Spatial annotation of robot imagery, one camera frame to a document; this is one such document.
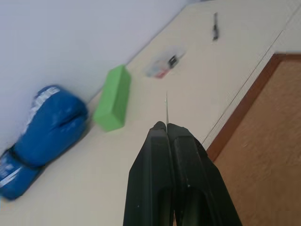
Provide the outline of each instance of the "boxing glove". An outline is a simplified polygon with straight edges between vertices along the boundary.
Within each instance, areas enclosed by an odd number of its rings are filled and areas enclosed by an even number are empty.
[[[39,91],[23,134],[0,158],[0,195],[21,196],[47,164],[79,140],[87,114],[85,104],[59,86]]]

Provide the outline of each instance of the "blue boxing glove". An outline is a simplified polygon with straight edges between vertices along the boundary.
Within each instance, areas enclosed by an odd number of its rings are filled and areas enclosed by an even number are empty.
[[[21,196],[47,164],[79,140],[87,115],[85,104],[63,88],[39,91],[23,134],[0,157],[0,195]]]

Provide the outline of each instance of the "black object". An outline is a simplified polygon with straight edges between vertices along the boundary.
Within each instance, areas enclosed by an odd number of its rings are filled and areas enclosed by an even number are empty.
[[[123,226],[242,226],[224,181],[184,127],[159,121],[130,170]]]
[[[172,69],[174,66],[178,64],[178,58],[176,55],[174,55],[170,60],[168,61],[169,68]]]
[[[214,25],[213,25],[213,41],[218,40],[220,37],[220,31],[217,26],[217,13],[214,14]]]

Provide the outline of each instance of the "light blue wall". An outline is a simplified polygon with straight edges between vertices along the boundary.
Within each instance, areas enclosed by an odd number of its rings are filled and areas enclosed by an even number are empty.
[[[0,1],[0,152],[31,100],[57,83],[88,101],[107,71],[127,63],[189,0]]]

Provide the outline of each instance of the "yoga block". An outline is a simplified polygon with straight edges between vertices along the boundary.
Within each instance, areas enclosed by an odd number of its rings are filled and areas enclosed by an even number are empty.
[[[93,120],[105,131],[125,124],[131,75],[125,65],[109,71]]]

